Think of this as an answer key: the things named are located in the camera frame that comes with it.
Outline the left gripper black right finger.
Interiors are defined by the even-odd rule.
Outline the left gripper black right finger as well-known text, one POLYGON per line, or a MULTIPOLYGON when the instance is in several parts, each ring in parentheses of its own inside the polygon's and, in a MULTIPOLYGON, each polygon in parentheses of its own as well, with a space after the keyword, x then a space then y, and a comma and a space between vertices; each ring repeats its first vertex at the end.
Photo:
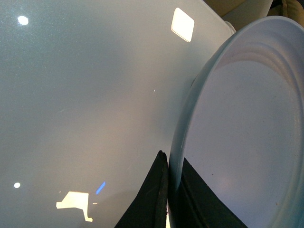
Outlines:
POLYGON ((245 228, 246 225, 216 196, 184 159, 178 189, 178 228, 245 228))

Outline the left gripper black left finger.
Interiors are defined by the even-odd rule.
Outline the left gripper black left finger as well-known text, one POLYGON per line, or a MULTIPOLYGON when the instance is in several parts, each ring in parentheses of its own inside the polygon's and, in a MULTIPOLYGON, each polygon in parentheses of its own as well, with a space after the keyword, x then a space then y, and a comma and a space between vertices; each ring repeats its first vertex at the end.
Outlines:
POLYGON ((138 194, 115 226, 166 227, 168 180, 167 156, 163 151, 159 151, 138 194))

